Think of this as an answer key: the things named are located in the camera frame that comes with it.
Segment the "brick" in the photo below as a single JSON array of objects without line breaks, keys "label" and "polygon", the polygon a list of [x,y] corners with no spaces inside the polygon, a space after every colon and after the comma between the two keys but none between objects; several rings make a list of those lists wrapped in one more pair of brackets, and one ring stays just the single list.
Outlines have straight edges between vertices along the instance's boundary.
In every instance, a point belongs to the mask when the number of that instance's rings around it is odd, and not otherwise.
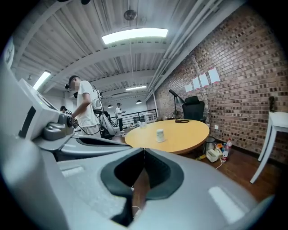
[{"label": "brick", "polygon": [[[160,117],[171,116],[175,90],[182,98],[198,96],[211,135],[260,153],[266,136],[269,97],[277,111],[288,112],[288,61],[268,24],[247,4],[212,31],[156,90]],[[186,93],[184,85],[216,67],[221,82]],[[180,116],[182,107],[177,105]],[[287,164],[288,135],[277,134],[271,158]]]}]

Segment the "chair headrest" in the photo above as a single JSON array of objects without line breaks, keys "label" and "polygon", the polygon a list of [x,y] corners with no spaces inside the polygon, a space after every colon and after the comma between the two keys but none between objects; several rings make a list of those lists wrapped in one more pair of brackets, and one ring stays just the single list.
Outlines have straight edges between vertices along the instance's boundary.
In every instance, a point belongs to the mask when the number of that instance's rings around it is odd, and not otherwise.
[{"label": "chair headrest", "polygon": [[197,96],[188,97],[185,99],[185,102],[186,102],[186,104],[189,104],[189,105],[200,103]]}]

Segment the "white cup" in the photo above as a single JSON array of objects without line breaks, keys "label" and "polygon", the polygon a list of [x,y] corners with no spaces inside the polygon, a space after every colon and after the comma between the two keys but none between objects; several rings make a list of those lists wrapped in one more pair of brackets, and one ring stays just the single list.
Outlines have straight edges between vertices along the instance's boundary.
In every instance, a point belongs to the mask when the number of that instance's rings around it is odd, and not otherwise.
[{"label": "white cup", "polygon": [[165,141],[163,129],[157,129],[157,131],[156,131],[156,141],[157,142]]}]

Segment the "table leg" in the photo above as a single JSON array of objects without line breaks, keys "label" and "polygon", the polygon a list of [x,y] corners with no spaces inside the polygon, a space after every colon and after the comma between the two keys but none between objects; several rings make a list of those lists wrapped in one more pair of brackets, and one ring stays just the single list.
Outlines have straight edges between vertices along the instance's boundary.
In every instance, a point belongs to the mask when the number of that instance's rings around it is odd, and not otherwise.
[{"label": "table leg", "polygon": [[267,150],[264,154],[264,157],[263,157],[263,160],[261,161],[256,173],[254,174],[254,176],[252,177],[250,183],[254,183],[255,180],[258,178],[258,176],[260,175],[260,173],[262,172],[270,154],[271,154],[271,151],[272,151],[272,148],[273,148],[273,145],[274,145],[274,142],[275,142],[275,138],[276,138],[276,129],[275,127],[272,127],[272,131],[271,131],[271,136],[270,136],[270,139],[269,139],[269,144],[268,144],[268,147],[267,147]]},{"label": "table leg", "polygon": [[270,118],[268,119],[268,126],[267,126],[267,133],[266,133],[266,137],[265,137],[265,141],[264,141],[264,144],[263,144],[263,147],[262,147],[262,151],[260,153],[260,156],[258,158],[258,161],[261,161],[264,154],[265,154],[265,151],[267,149],[267,145],[268,145],[268,142],[269,142],[269,138],[270,138],[270,133],[271,133],[271,127],[272,127],[272,123],[270,121]]}]

